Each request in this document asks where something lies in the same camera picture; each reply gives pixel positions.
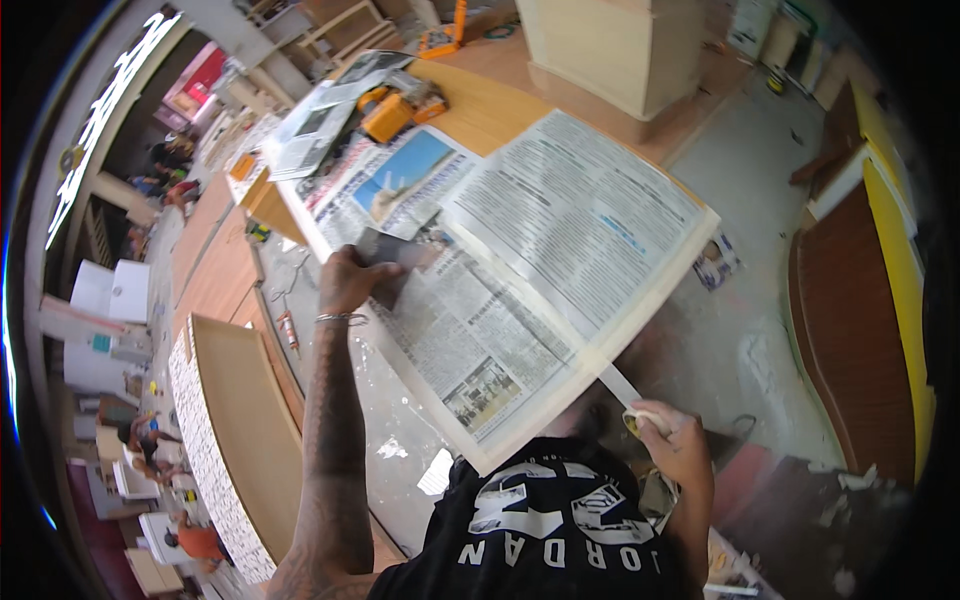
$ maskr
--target person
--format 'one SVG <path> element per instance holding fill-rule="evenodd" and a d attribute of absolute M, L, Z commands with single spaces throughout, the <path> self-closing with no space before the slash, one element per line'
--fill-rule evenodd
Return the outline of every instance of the person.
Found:
<path fill-rule="evenodd" d="M 189 557 L 194 559 L 206 559 L 214 564 L 227 561 L 230 566 L 233 566 L 233 559 L 228 554 L 227 547 L 224 546 L 212 524 L 207 527 L 192 525 L 186 511 L 180 511 L 173 517 L 177 522 L 177 533 L 167 529 L 163 541 L 168 546 L 171 548 L 179 546 Z"/>
<path fill-rule="evenodd" d="M 183 223 L 186 225 L 186 203 L 197 200 L 200 196 L 200 180 L 181 181 L 166 193 L 163 197 L 163 205 L 173 204 L 183 215 Z"/>
<path fill-rule="evenodd" d="M 130 177 L 127 179 L 133 187 L 140 191 L 141 194 L 147 196 L 148 198 L 164 196 L 167 192 L 160 185 L 160 180 L 155 177 L 147 177 L 146 175 L 141 175 L 139 177 Z"/>
<path fill-rule="evenodd" d="M 320 312 L 346 315 L 394 264 L 358 266 L 356 249 L 330 256 Z M 702 596 L 713 476 L 699 420 L 666 404 L 670 433 L 641 418 L 641 439 L 682 488 L 659 536 L 640 515 L 636 478 L 580 437 L 535 438 L 486 477 L 458 458 L 434 508 L 423 551 L 372 573 L 364 415 L 348 352 L 348 320 L 318 321 L 303 420 L 303 484 L 290 550 L 271 579 L 279 598 L 681 598 Z"/>
<path fill-rule="evenodd" d="M 169 461 L 156 460 L 154 455 L 158 449 L 157 441 L 166 440 L 167 442 L 182 444 L 182 440 L 159 429 L 151 429 L 148 423 L 153 419 L 153 413 L 146 413 L 120 425 L 117 427 L 117 438 L 130 452 L 140 454 L 132 460 L 134 469 L 143 473 L 147 479 L 156 481 L 158 484 L 165 484 L 173 479 L 174 475 L 179 475 L 185 471 L 183 467 L 174 465 Z"/>
<path fill-rule="evenodd" d="M 187 170 L 190 159 L 180 156 L 173 142 L 160 142 L 147 147 L 150 157 L 150 165 L 156 171 L 157 178 L 163 184 L 163 176 L 167 179 L 174 174 L 177 169 Z"/>

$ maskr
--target yellow panel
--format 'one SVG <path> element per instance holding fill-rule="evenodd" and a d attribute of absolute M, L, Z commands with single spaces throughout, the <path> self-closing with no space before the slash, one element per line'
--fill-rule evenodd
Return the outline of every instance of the yellow panel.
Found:
<path fill-rule="evenodd" d="M 853 90 L 853 103 L 856 105 L 856 119 L 860 126 L 860 135 L 867 139 L 873 146 L 876 153 L 883 162 L 881 165 L 890 176 L 890 180 L 897 187 L 901 198 L 906 198 L 903 193 L 904 173 L 900 168 L 900 161 L 897 159 L 894 138 L 887 130 L 886 117 L 876 100 L 868 94 L 862 87 L 850 82 Z"/>
<path fill-rule="evenodd" d="M 893 193 L 884 183 L 876 165 L 863 161 L 863 182 L 867 187 L 870 209 L 874 213 L 876 234 L 883 250 L 883 262 L 890 279 L 890 291 L 897 310 L 897 325 L 903 344 L 903 357 L 913 399 L 914 437 L 917 441 L 916 477 L 919 479 L 930 446 L 933 425 L 933 389 L 926 385 L 923 332 L 923 277 L 903 229 L 903 217 Z"/>

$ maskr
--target silver bracelet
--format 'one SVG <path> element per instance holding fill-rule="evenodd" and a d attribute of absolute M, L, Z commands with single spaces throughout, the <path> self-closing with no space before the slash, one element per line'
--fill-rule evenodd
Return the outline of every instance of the silver bracelet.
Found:
<path fill-rule="evenodd" d="M 367 315 L 360 313 L 323 313 L 317 315 L 317 318 L 313 320 L 314 323 L 323 323 L 324 321 L 346 321 L 348 326 L 356 325 L 360 327 L 369 323 L 370 319 L 367 318 Z"/>

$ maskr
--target paper scrap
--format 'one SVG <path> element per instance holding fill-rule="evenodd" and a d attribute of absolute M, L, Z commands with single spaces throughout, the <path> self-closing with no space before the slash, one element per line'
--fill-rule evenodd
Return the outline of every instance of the paper scrap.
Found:
<path fill-rule="evenodd" d="M 291 251 L 292 249 L 296 248 L 296 247 L 299 246 L 299 245 L 300 245 L 300 244 L 298 244 L 297 242 L 295 242 L 295 241 L 293 241 L 293 240 L 291 240 L 291 239 L 288 239 L 288 238 L 285 238 L 285 237 L 284 237 L 284 238 L 283 238 L 283 241 L 280 243 L 280 251 L 281 251 L 281 252 L 289 252 L 289 251 Z"/>
<path fill-rule="evenodd" d="M 383 458 L 391 458 L 393 456 L 399 456 L 400 458 L 407 457 L 407 451 L 403 449 L 403 446 L 400 445 L 400 442 L 396 440 L 394 436 L 390 436 L 390 439 L 387 442 L 380 446 L 380 449 L 376 451 L 377 454 L 383 454 Z"/>
<path fill-rule="evenodd" d="M 446 448 L 441 448 L 437 456 L 430 463 L 430 468 L 420 478 L 417 487 L 423 490 L 427 495 L 439 495 L 444 493 L 446 487 L 450 484 L 450 467 L 453 466 L 453 457 Z"/>
<path fill-rule="evenodd" d="M 854 492 L 866 490 L 876 481 L 876 465 L 870 465 L 863 477 L 850 475 L 849 473 L 838 473 L 837 481 L 840 482 L 841 490 L 852 490 Z"/>

